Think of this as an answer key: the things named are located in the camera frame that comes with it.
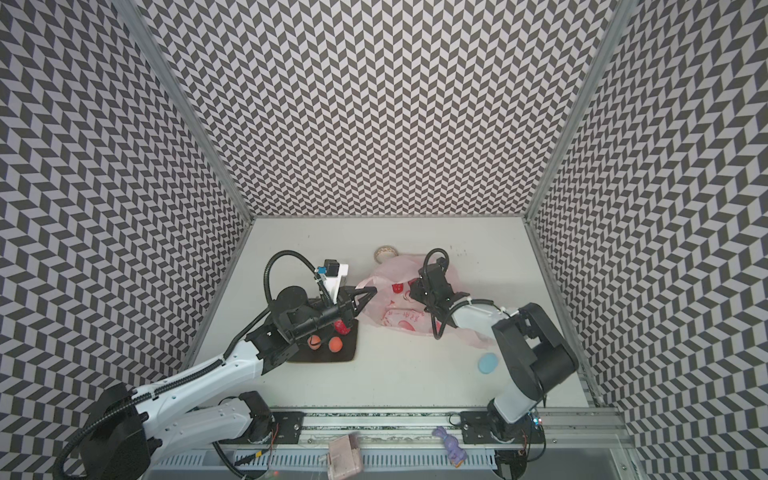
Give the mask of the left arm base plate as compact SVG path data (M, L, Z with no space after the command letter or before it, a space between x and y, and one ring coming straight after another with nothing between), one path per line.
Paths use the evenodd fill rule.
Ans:
M257 445L297 444L303 429L305 413L279 411L254 418L240 441Z

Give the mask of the red fake strawberry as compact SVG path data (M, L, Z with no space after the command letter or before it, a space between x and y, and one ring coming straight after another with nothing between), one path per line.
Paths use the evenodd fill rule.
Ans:
M345 324L343 320L335 321L333 326L338 335L346 336L351 332L351 327Z

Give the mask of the pink plastic bag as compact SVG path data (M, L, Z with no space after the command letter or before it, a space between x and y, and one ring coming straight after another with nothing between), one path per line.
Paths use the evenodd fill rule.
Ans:
M410 298L410 284L418 277L423 260L423 255L397 256L378 265L356 285L357 288L377 288L376 296L363 310L364 321L401 333L433 338L430 314L423 305ZM402 293L393 292L392 285L396 283L403 284ZM476 303L460 308L453 314L453 318L464 322L464 325L458 328L447 326L442 338L456 336L471 347L484 350L494 348L496 340L488 320L484 319L491 313L490 306Z

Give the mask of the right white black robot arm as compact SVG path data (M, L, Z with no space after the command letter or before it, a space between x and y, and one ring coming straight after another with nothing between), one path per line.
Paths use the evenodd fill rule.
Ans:
M496 342L511 381L487 405L489 431L502 443L531 441L534 410L579 369L577 355L541 306L528 303L512 311L458 292L447 280L449 266L447 251L430 250L410 296L429 314L435 339L451 327Z

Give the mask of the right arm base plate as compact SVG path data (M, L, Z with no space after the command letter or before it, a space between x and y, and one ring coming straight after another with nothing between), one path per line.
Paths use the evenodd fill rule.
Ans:
M461 411L459 413L463 442L480 444L543 444L545 435L531 414L514 423L507 423L488 411Z

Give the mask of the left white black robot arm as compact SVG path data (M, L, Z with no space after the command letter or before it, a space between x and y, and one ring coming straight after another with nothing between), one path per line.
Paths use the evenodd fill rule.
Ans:
M55 458L54 478L69 478L65 464L73 454L85 479L139 479L155 463L199 446L219 451L232 439L270 442L278 425L258 392L239 393L219 405L205 403L275 370L296 355L301 343L336 322L352 326L377 290L344 285L344 269L334 260L311 269L316 299L300 286L273 295L266 269L266 308L223 353L149 385L108 388L93 404L86 425Z

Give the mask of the orange fake peach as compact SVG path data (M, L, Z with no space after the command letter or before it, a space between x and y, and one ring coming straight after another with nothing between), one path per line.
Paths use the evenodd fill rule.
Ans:
M308 339L308 346L311 350L317 351L319 350L323 345L323 339L318 335L312 335Z
M328 343L328 348L332 353L338 353L343 348L343 341L340 337L332 337Z

